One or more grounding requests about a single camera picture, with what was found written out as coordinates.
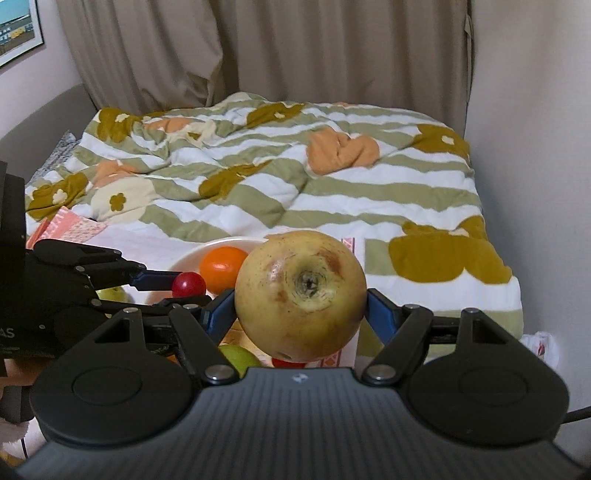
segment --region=cherry tomato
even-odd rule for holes
[[[179,273],[173,281],[172,292],[174,298],[205,295],[206,291],[205,280],[197,272]]]
[[[271,358],[271,363],[275,368],[304,368],[306,366],[306,364],[286,362],[278,358]]]

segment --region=metal screw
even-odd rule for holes
[[[392,380],[396,377],[396,370],[390,365],[372,365],[366,372],[372,380]]]
[[[211,365],[205,369],[205,376],[211,380],[228,380],[234,374],[229,365]]]

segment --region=beige curtain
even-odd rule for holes
[[[97,106],[133,113],[269,100],[368,103],[463,133],[469,0],[57,0]]]

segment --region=bruised apple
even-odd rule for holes
[[[238,272],[235,307],[248,338],[273,358],[313,362],[359,329],[365,274],[341,242],[315,231],[271,235]]]

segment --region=picture frame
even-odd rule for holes
[[[43,43],[37,0],[0,0],[0,69]]]

